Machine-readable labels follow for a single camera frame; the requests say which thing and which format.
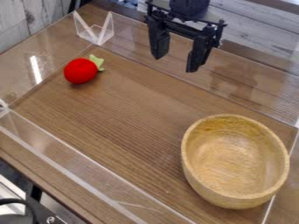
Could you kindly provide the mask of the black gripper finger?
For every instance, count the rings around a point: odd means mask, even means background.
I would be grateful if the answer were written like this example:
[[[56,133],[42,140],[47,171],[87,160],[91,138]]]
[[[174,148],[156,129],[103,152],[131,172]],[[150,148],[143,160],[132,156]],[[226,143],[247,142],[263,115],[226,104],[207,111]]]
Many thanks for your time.
[[[170,50],[170,32],[166,30],[165,22],[152,17],[148,18],[148,37],[151,54],[159,60]]]
[[[213,41],[209,37],[199,35],[193,42],[193,49],[189,53],[186,72],[194,73],[206,64],[211,53]]]

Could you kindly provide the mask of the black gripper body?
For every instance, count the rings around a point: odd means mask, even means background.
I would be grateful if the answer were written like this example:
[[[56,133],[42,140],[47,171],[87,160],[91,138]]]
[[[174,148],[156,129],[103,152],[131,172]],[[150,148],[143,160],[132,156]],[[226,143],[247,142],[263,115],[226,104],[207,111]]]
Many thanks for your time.
[[[221,40],[223,28],[229,25],[223,18],[209,10],[211,0],[147,0],[148,18],[162,20],[169,32],[193,39],[198,34]]]

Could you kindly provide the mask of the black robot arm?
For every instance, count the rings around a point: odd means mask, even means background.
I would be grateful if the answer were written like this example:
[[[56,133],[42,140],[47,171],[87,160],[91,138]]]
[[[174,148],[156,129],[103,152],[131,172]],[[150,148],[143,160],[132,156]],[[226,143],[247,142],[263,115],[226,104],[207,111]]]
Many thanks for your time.
[[[193,40],[186,72],[194,73],[206,64],[211,49],[221,46],[229,25],[210,10],[211,0],[146,0],[144,22],[148,27],[151,54],[159,60],[170,51],[171,34]]]

